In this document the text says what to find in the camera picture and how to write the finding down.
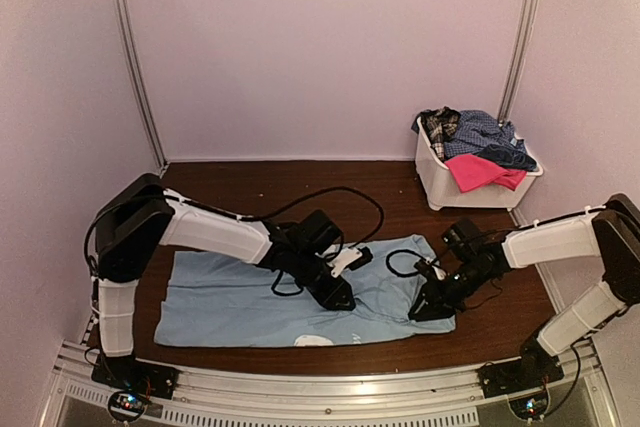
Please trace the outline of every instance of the pink cloth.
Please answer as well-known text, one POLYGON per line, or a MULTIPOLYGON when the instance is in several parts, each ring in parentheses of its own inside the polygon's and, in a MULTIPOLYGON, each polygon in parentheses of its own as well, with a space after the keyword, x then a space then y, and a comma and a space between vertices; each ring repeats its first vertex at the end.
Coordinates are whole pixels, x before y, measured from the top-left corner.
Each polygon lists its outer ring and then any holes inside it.
POLYGON ((527 175, 524 170, 504 169, 490 160, 473 154, 462 154, 445 162, 456 179, 460 192, 470 192, 488 184, 503 185, 516 190, 527 175))

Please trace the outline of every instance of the plaid shirt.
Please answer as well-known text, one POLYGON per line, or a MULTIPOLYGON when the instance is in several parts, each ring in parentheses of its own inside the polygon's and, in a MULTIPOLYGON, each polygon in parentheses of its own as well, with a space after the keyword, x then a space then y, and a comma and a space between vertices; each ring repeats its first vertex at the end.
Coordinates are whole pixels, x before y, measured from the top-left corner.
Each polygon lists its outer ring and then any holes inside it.
POLYGON ((425 110, 419 115, 422 128, 427 132, 431 148, 441 161, 445 161, 444 143, 452 140, 458 128, 460 113, 443 107, 438 110, 425 110))
POLYGON ((515 127, 507 122, 500 128, 498 121, 482 110, 463 110, 455 135, 445 141, 445 157, 477 154, 488 145, 504 150, 527 153, 524 140, 516 140, 515 127))

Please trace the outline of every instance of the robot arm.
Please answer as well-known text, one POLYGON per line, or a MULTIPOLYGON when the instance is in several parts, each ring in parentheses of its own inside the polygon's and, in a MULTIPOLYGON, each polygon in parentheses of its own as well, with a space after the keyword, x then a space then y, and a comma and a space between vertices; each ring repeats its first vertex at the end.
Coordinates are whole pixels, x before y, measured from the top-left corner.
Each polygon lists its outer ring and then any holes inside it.
POLYGON ((99 212, 93 226, 97 256, 92 272, 93 303, 99 314, 104 364, 94 371, 94 380, 120 388, 135 389, 141 378, 154 384, 171 382, 170 376, 155 379, 157 373, 133 356, 135 291, 158 245, 217 252, 259 268, 286 272, 327 310, 355 308, 351 286, 340 273, 371 260, 366 248, 332 253, 342 232, 322 211, 280 226, 185 198, 164 189, 153 174, 141 176, 115 197, 99 212))
POLYGON ((485 396, 537 387, 545 377, 562 378, 558 354, 640 303, 640 211, 625 195, 582 215, 536 222, 502 242, 483 242, 468 220, 443 237, 463 265, 443 280, 428 265, 417 267, 428 281, 410 312, 415 320, 464 311, 464 300, 478 287, 514 269, 571 257, 601 257, 604 263, 602 280, 534 332, 521 347, 521 359, 480 369, 485 396))

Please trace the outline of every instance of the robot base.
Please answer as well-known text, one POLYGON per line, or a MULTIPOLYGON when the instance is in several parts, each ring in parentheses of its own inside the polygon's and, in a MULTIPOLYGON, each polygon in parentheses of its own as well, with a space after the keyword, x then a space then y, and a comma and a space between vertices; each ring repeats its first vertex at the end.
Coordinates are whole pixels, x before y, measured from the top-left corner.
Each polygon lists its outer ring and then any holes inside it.
POLYGON ((91 373, 91 380, 100 384, 108 385, 116 389, 130 390, 141 395, 147 394, 147 389, 151 387, 149 395, 161 399, 171 400, 178 378, 178 371, 173 367, 158 364, 149 364, 134 360, 132 370, 129 370, 129 378, 136 379, 130 382, 123 382, 122 377, 114 378, 113 368, 106 366, 100 360, 96 363, 91 373))
POLYGON ((488 399, 540 388, 543 379, 546 383, 556 382, 564 378, 564 372, 555 362, 547 363, 537 371, 527 371, 523 368, 522 359, 517 359, 485 365, 478 369, 478 378, 484 397, 488 399))

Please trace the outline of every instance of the wire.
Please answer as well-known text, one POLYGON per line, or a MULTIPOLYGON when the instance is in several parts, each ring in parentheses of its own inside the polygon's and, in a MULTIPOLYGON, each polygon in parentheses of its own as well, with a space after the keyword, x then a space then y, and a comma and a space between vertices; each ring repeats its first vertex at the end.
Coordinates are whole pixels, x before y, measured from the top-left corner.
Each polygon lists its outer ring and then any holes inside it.
POLYGON ((98 359, 100 359, 100 367, 104 367, 107 370, 107 373, 114 380, 114 382, 119 382, 120 384, 127 387, 127 382, 123 382, 122 380, 118 379, 111 371, 111 367, 109 367, 109 362, 107 362, 107 356, 105 355, 104 350, 102 350, 102 344, 100 344, 99 348, 100 348, 100 355, 98 356, 98 359))
POLYGON ((394 269, 393 266, 391 265, 391 258, 394 255, 398 255, 398 254, 409 254, 409 255, 418 257, 420 260, 427 260, 422 254, 416 252, 415 250, 409 250, 409 249, 392 250, 387 254, 387 257, 385 258, 385 264, 387 265, 387 269, 389 270, 389 272, 391 272, 396 277, 400 277, 401 279, 406 279, 409 277, 415 277, 416 275, 420 275, 420 272, 418 270, 415 270, 413 272, 398 272, 396 269, 394 269))
POLYGON ((342 249, 344 249, 344 233, 342 233, 342 231, 340 232, 340 242, 338 243, 338 248, 334 251, 334 252, 330 252, 327 255, 325 255, 324 257, 322 257, 325 260, 334 260, 336 257, 338 257, 340 255, 340 252, 342 252, 342 249))
POLYGON ((276 294, 278 297, 293 297, 295 295, 300 295, 302 292, 304 292, 304 289, 300 286, 298 286, 300 290, 298 290, 297 292, 280 292, 278 290, 278 285, 280 284, 280 281, 282 280, 283 276, 284 276, 284 270, 281 270, 280 272, 278 272, 278 275, 276 276, 276 280, 274 280, 273 284, 271 284, 271 292, 276 294))
POLYGON ((465 311, 466 311, 466 310, 476 310, 476 309, 479 309, 480 307, 482 307, 484 304, 486 304, 486 303, 487 303, 487 302, 489 302, 490 300, 497 299, 498 297, 500 297, 500 296, 502 295, 502 292, 504 292, 504 289, 503 289, 502 287, 500 287, 499 285, 496 285, 496 279, 491 279, 490 283, 491 283, 491 286, 492 286, 494 289, 496 289, 496 290, 498 291, 498 293, 497 293, 497 294, 490 295, 489 297, 487 297, 486 299, 484 299, 482 302, 480 302, 478 305, 474 305, 474 306, 472 306, 472 307, 467 307, 467 308, 465 309, 465 311))
POLYGON ((378 201, 376 201, 373 197, 370 197, 369 195, 365 194, 364 192, 359 191, 358 189, 354 189, 352 187, 347 187, 344 185, 339 185, 339 186, 335 186, 335 187, 328 187, 326 189, 320 189, 317 190, 315 192, 312 192, 310 194, 307 195, 303 195, 302 197, 298 197, 297 199, 289 202, 288 204, 283 205, 282 207, 274 210, 273 212, 269 212, 268 214, 264 214, 264 215, 238 215, 238 214, 234 214, 231 212, 228 212, 226 210, 223 209, 219 209, 217 207, 212 207, 210 205, 207 204, 203 204, 201 202, 195 201, 195 200, 191 200, 191 199, 186 199, 184 200, 184 202, 188 205, 191 205, 193 207, 198 207, 202 210, 206 210, 208 212, 213 212, 214 214, 219 214, 222 215, 223 217, 227 217, 230 219, 235 219, 238 220, 239 222, 262 222, 265 220, 271 220, 274 217, 277 217, 278 215, 291 210, 293 207, 295 207, 296 205, 299 205, 303 202, 306 202, 308 200, 314 199, 316 197, 321 197, 323 195, 326 194, 330 194, 332 192, 349 192, 353 195, 356 195, 364 200, 366 200, 367 202, 369 202, 371 205, 373 205, 377 211, 378 211, 378 223, 376 224, 376 226, 369 232, 367 233, 364 237, 362 237, 360 240, 358 240, 354 245, 352 245, 352 247, 356 247, 360 244, 362 244, 363 242, 366 242, 367 240, 369 240, 371 237, 373 237, 375 234, 378 233, 378 231, 380 230, 380 228, 382 227, 382 225, 384 224, 384 208, 380 205, 380 203, 378 201))
POLYGON ((331 192, 349 192, 349 193, 351 193, 353 195, 356 195, 356 196, 366 200, 367 202, 369 202, 371 205, 373 205, 378 210, 378 223, 376 224, 376 226, 368 234, 366 234, 364 237, 362 237, 360 240, 358 240, 354 245, 352 245, 352 247, 356 247, 356 246, 362 244, 363 242, 366 242, 367 240, 369 240, 371 237, 373 237, 375 234, 378 233, 378 231, 380 230, 380 228, 384 224, 384 217, 385 217, 384 208, 373 197, 365 194, 364 192, 359 191, 358 189, 354 189, 352 187, 347 187, 347 186, 344 186, 344 185, 339 185, 339 186, 336 186, 336 187, 328 187, 326 189, 317 190, 316 192, 312 192, 310 194, 303 195, 302 197, 299 197, 299 198, 289 202, 288 204, 283 205, 279 209, 276 209, 273 212, 270 212, 268 214, 259 215, 259 216, 255 216, 255 215, 254 216, 245 216, 241 220, 242 221, 247 221, 247 222, 258 222, 258 221, 263 221, 263 220, 270 220, 270 219, 272 219, 274 217, 277 217, 278 215, 286 212, 287 210, 292 209, 293 207, 295 207, 298 204, 301 204, 303 202, 306 202, 306 201, 311 200, 311 199, 316 198, 316 197, 320 197, 322 195, 330 194, 331 192))
POLYGON ((94 362, 91 362, 91 361, 87 358, 87 354, 88 354, 89 352, 91 352, 92 350, 98 350, 99 348, 100 348, 100 347, 97 347, 97 346, 96 346, 96 347, 89 347, 87 350, 85 350, 85 351, 84 351, 84 354, 82 354, 82 356, 84 357, 84 360, 87 362, 87 364, 91 365, 92 367, 97 367, 97 366, 98 366, 98 364, 97 364, 97 363, 94 363, 94 362))
POLYGON ((576 356, 576 362, 578 363, 578 368, 576 369, 576 378, 573 379, 573 383, 571 384, 571 387, 569 387, 569 390, 567 391, 563 399, 560 402, 558 402, 558 405, 556 405, 553 409, 549 410, 548 412, 545 412, 543 417, 544 419, 555 414, 560 409, 560 407, 564 405, 564 403, 569 399, 573 391, 576 389, 576 386, 578 385, 578 381, 580 380, 580 370, 582 369, 582 361, 580 360, 580 354, 578 354, 578 351, 575 348, 575 343, 571 345, 571 350, 573 350, 573 353, 576 356))
POLYGON ((149 377, 145 377, 145 380, 147 381, 146 397, 147 397, 147 400, 149 400, 151 398, 151 380, 149 379, 149 377))
MULTIPOLYGON (((439 262, 440 262, 440 260, 442 259, 442 257, 444 257, 444 255, 445 255, 447 252, 449 252, 453 247, 456 247, 456 246, 458 246, 458 245, 462 245, 462 244, 466 244, 466 243, 468 243, 468 242, 473 242, 474 240, 482 239, 482 238, 484 238, 484 237, 489 237, 489 236, 494 235, 494 234, 505 233, 505 232, 509 232, 509 233, 510 233, 510 232, 514 232, 514 231, 516 231, 516 230, 518 230, 518 229, 515 229, 515 228, 514 228, 514 229, 494 229, 494 230, 488 230, 488 231, 486 231, 486 232, 483 232, 483 233, 481 233, 481 234, 479 234, 479 235, 475 235, 475 236, 470 237, 470 238, 468 238, 468 239, 459 240, 458 242, 452 242, 451 244, 447 245, 447 248, 446 248, 444 251, 442 251, 440 254, 436 255, 436 256, 435 256, 435 258, 433 258, 433 259, 432 259, 432 260, 430 260, 429 262, 427 262, 427 268, 429 268, 429 267, 433 267, 433 266, 436 264, 436 262, 438 262, 438 263, 439 263, 439 262)), ((424 258, 424 256, 422 256, 422 254, 420 254, 419 252, 416 252, 416 251, 414 251, 414 250, 401 249, 401 250, 399 250, 399 251, 392 251, 392 252, 389 252, 389 253, 387 254, 387 258, 385 259, 385 263, 386 263, 386 265, 387 265, 387 269, 388 269, 392 274, 394 274, 396 277, 400 277, 400 278, 414 277, 414 276, 418 275, 420 272, 418 272, 417 270, 416 270, 415 272, 406 272, 406 273, 402 273, 402 272, 398 272, 396 269, 394 269, 394 268, 391 266, 391 263, 390 263, 389 259, 390 259, 391 257, 393 257, 394 255, 396 255, 396 253, 399 253, 399 252, 403 252, 403 253, 407 253, 407 254, 413 254, 413 255, 415 255, 416 257, 420 257, 422 260, 426 260, 426 259, 424 258)))

